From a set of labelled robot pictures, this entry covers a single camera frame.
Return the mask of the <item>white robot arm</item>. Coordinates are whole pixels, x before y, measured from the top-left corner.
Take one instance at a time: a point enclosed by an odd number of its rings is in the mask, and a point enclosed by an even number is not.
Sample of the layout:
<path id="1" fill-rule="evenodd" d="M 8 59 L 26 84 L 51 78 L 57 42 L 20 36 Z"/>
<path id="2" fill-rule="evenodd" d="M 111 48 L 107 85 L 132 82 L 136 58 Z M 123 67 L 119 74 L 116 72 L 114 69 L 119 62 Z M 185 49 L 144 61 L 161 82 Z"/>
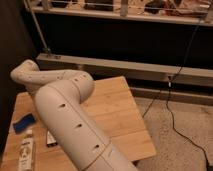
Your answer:
<path id="1" fill-rule="evenodd" d="M 42 71 L 26 60 L 10 77 L 26 87 L 41 121 L 78 171 L 138 171 L 82 108 L 94 91 L 89 73 Z"/>

